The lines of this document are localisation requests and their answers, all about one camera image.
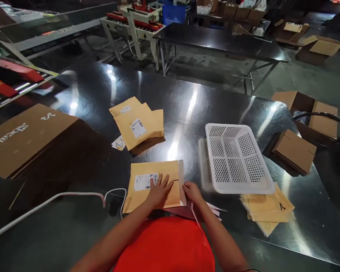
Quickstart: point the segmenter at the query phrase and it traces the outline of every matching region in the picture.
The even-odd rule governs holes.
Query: metal table
[[[243,78],[244,91],[246,94],[246,80],[250,80],[252,87],[250,95],[254,94],[279,62],[288,62],[280,46],[274,40],[269,40],[266,37],[232,35],[230,31],[172,23],[159,31],[153,38],[160,42],[164,76],[166,76],[166,72],[169,70],[171,64],[176,60],[176,45],[185,45],[207,51],[234,55],[236,57],[254,59],[255,62],[247,74],[232,75]],[[175,57],[170,60],[169,56],[172,45],[175,46]],[[266,62],[266,64],[256,66],[258,61]],[[268,66],[271,66],[271,68],[258,82],[256,87],[254,87],[252,72]]]
[[[45,96],[31,92],[0,109],[1,124],[40,102],[82,118],[104,137],[71,176],[70,191],[104,193],[114,188],[127,188],[131,163],[182,159],[185,179],[199,185],[206,201],[229,211],[221,213],[222,223],[233,235],[240,237],[237,241],[252,244],[263,241],[250,249],[257,258],[271,267],[275,263],[284,265],[283,271],[289,269],[287,261],[294,252],[324,261],[322,267],[325,269],[330,269],[330,263],[340,265],[340,211],[329,200],[314,166],[307,176],[293,178],[265,158],[273,180],[296,207],[295,221],[279,224],[269,238],[247,219],[237,195],[217,194],[209,182],[205,124],[248,125],[263,151],[274,133],[287,128],[297,132],[285,104],[111,65],[84,63],[72,69],[59,76],[71,87],[58,88],[54,94]],[[126,149],[119,151],[111,147],[120,132],[108,109],[132,96],[141,103],[147,102],[152,110],[164,110],[166,141],[137,156],[132,156]],[[12,220],[15,215],[15,211],[3,207],[12,201],[9,184],[0,179],[2,223]],[[49,204],[0,236],[0,271],[9,270],[3,267],[10,268],[14,261],[39,267],[48,262],[45,267],[49,270],[54,263],[58,263],[56,267],[67,262],[72,265],[99,238],[98,233],[102,236],[111,227],[101,225],[106,218],[109,218],[108,211],[102,209],[97,198],[67,197]],[[54,248],[48,248],[47,244],[54,244]],[[81,251],[78,248],[82,244],[86,248]],[[277,247],[274,254],[283,253],[269,256],[267,252],[274,246]]]

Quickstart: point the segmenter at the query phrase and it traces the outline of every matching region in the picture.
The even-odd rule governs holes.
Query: box flap
[[[287,108],[290,110],[296,95],[297,95],[296,91],[277,92],[273,94],[271,99],[273,101],[280,101],[285,103],[287,105]]]
[[[310,49],[310,52],[323,54],[326,56],[333,56],[340,49],[340,42],[334,39],[329,39],[325,37],[317,37],[317,42]]]
[[[305,45],[311,44],[311,43],[316,42],[316,41],[317,41],[317,36],[312,35],[312,36],[304,39],[302,41],[302,45],[301,46],[305,46]]]
[[[297,25],[291,22],[287,22],[284,25],[284,30],[300,33],[302,31],[303,25]]]
[[[337,115],[337,108],[315,101],[312,112],[327,112]],[[337,121],[325,116],[311,116],[309,127],[331,138],[337,138]]]
[[[316,146],[298,137],[294,132],[286,130],[285,133],[281,135],[275,151],[305,173],[309,173],[315,157]]]
[[[279,20],[277,23],[275,23],[275,27],[278,27],[279,25],[281,25],[283,23],[283,19]]]

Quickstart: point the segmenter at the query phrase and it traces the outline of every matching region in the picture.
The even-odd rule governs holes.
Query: concrete floor
[[[324,20],[330,19],[332,14],[309,14],[307,22],[311,27],[306,37],[317,34],[320,36],[334,38],[340,41],[340,32],[329,31],[321,26]],[[103,43],[105,39],[91,37],[92,43]],[[57,51],[34,60],[35,64],[46,63],[55,71],[63,71],[66,66],[73,65],[83,58],[96,60],[86,44],[81,43],[86,54],[71,56]],[[300,91],[324,103],[337,106],[340,115],[340,53],[330,57],[324,66],[314,66],[295,60],[295,50],[283,48],[289,63],[279,64],[266,81],[255,93],[255,96],[270,99],[278,91]],[[135,61],[130,54],[125,54],[125,61],[119,64],[116,60],[112,65],[123,66],[129,69],[155,73],[153,60],[143,62]],[[171,67],[168,76],[190,82],[222,88],[228,91],[244,93],[243,82],[230,75],[237,71],[246,71],[252,62],[230,60],[221,56],[205,56],[201,51],[189,50],[189,48],[178,47],[178,61]],[[266,71],[254,73],[255,79],[259,79]],[[74,211],[72,201],[83,205],[81,213]],[[27,238],[23,244],[20,239],[16,244],[10,240],[10,236],[0,241],[0,258],[6,256],[9,262],[0,261],[0,271],[12,270],[68,270],[74,262],[80,258],[91,245],[111,229],[119,218],[110,217],[106,211],[101,215],[93,216],[92,209],[97,209],[98,203],[86,199],[61,201],[50,204],[54,207],[53,213],[58,220],[51,221],[42,214],[34,214],[27,220],[35,221],[38,225],[33,230],[31,237],[42,235],[44,241],[35,241]],[[25,230],[20,226],[14,228],[11,235],[16,236]],[[63,239],[58,239],[59,233],[65,233]],[[261,271],[340,271],[339,266],[325,263],[323,261],[304,256],[277,246],[269,245],[255,239],[246,238],[232,233],[237,244],[246,255],[252,268]],[[33,252],[39,252],[33,258]]]

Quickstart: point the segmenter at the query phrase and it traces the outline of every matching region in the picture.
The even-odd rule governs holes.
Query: perforated basket
[[[223,194],[272,194],[272,178],[249,126],[207,124],[214,189]]]

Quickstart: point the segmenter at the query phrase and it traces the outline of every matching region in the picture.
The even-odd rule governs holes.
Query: paper slip
[[[151,188],[150,180],[154,179],[154,185],[158,182],[159,173],[144,174],[135,176],[134,191],[141,191]]]
[[[146,133],[144,125],[138,118],[132,124],[130,124],[130,127],[136,139]]]
[[[122,138],[122,135],[120,135],[113,143],[112,143],[112,147],[113,148],[116,148],[120,151],[122,151],[125,147],[126,147],[126,144],[125,144],[125,141],[124,139]]]
[[[130,107],[130,106],[126,106],[126,107],[124,107],[124,108],[121,110],[121,112],[122,112],[122,114],[124,114],[125,112],[128,112],[128,111],[130,111],[130,110],[132,110],[131,107]]]

